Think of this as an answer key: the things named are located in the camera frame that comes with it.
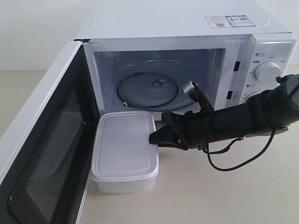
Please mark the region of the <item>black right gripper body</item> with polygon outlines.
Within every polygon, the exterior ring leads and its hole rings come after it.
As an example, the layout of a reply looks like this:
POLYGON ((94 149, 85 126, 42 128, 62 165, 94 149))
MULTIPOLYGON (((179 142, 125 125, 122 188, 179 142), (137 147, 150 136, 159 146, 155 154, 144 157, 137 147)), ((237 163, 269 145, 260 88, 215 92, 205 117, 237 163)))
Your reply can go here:
POLYGON ((199 148, 206 143, 215 142, 215 135, 212 133, 212 112, 197 112, 189 111, 184 115, 174 113, 174 125, 171 127, 180 142, 184 144, 188 150, 199 148))

